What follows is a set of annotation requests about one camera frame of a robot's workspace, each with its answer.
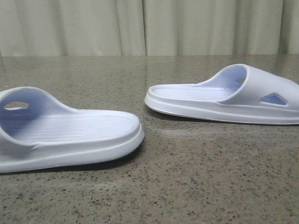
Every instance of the oval cutout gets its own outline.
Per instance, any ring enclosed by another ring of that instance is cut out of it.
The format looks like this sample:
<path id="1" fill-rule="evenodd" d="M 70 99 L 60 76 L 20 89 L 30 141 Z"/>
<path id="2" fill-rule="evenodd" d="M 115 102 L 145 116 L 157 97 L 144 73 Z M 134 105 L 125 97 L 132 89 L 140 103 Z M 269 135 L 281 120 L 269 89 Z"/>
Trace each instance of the oval cutout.
<path id="1" fill-rule="evenodd" d="M 26 109 L 28 107 L 29 107 L 28 103 L 14 101 L 14 102 L 7 104 L 4 108 L 7 110 L 13 110 L 13 109 Z"/>

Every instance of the white curtain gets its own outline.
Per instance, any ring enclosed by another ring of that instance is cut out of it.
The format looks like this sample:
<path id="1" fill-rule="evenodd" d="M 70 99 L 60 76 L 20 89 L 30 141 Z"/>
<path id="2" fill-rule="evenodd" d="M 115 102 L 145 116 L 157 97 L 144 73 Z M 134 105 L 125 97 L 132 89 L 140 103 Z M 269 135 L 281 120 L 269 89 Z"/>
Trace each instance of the white curtain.
<path id="1" fill-rule="evenodd" d="M 0 0 L 2 56 L 299 53 L 299 0 Z"/>

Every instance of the triangular cutout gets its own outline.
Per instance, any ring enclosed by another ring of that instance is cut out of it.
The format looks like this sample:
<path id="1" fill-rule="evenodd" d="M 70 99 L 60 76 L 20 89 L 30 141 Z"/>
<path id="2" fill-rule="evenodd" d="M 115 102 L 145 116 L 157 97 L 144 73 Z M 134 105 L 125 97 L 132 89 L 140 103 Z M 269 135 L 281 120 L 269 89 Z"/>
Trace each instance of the triangular cutout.
<path id="1" fill-rule="evenodd" d="M 261 102 L 265 102 L 269 104 L 286 105 L 286 100 L 277 93 L 272 93 L 268 96 L 263 97 L 261 99 Z"/>

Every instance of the slipper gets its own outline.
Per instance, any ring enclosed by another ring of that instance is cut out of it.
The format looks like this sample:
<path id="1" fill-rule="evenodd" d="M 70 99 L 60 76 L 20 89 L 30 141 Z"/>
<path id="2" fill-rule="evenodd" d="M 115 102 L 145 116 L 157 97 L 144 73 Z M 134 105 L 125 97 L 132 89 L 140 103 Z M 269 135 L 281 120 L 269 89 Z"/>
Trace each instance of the slipper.
<path id="1" fill-rule="evenodd" d="M 228 66 L 199 84 L 154 85 L 144 101 L 155 111 L 180 117 L 299 124 L 299 85 L 245 64 Z"/>
<path id="2" fill-rule="evenodd" d="M 0 173 L 114 160 L 143 136 L 131 113 L 74 109 L 35 87 L 0 92 Z"/>

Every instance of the tabletop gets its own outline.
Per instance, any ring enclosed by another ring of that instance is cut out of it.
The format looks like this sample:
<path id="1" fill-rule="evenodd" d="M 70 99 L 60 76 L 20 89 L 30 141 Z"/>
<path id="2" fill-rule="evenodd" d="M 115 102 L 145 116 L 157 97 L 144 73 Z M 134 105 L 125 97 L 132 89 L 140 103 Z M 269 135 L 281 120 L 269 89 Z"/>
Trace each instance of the tabletop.
<path id="1" fill-rule="evenodd" d="M 299 55 L 0 57 L 0 91 L 34 86 L 74 108 L 131 112 L 145 131 L 118 160 L 1 174 L 0 223 L 298 223 L 298 126 L 144 103 L 152 85 L 199 83 L 235 63 L 299 83 Z"/>

